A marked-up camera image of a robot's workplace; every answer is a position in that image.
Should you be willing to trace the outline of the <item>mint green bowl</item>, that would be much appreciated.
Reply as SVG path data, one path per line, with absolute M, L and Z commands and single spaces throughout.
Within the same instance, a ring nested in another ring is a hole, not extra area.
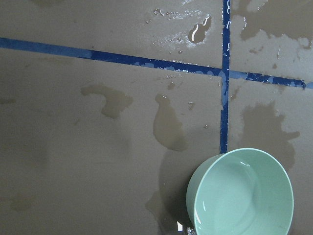
M 287 172 L 273 156 L 240 148 L 197 167 L 186 208 L 198 235 L 286 235 L 294 196 Z

